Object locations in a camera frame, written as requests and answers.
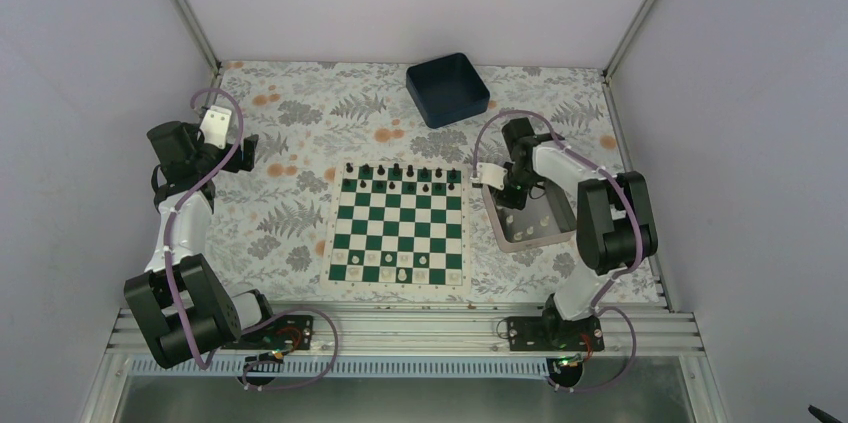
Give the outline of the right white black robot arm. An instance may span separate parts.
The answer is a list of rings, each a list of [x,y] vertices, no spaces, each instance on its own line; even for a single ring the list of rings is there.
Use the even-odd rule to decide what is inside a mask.
[[[599,315],[597,304],[615,280],[656,252],[658,237],[645,177],[612,174],[567,146],[555,132],[538,133],[531,113],[514,111],[502,135],[510,155],[494,201],[510,210],[527,205],[532,188],[572,190],[572,228],[581,259],[551,294],[541,316],[544,342],[565,350],[580,326]]]

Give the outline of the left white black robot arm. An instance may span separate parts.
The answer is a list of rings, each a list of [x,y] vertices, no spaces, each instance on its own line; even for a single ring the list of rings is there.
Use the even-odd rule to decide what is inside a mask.
[[[124,297],[154,360],[171,368],[242,337],[263,348],[278,334],[266,297],[228,291],[203,252],[214,214],[213,169],[249,172],[258,138],[227,140],[230,116],[218,109],[196,124],[171,121],[147,133],[159,160],[151,177],[160,229],[144,271],[124,284]]]

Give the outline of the white chess rook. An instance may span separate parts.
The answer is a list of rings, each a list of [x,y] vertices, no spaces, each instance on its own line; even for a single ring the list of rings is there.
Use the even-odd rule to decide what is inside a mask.
[[[446,273],[447,283],[457,285],[461,282],[461,273],[458,270],[450,270]]]

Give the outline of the metal tray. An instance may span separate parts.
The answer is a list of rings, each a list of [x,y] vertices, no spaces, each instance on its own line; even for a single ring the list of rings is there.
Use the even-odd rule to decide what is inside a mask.
[[[515,253],[568,242],[576,232],[577,218],[571,195],[545,180],[530,192],[523,210],[495,203],[496,189],[482,186],[483,203],[498,247]]]

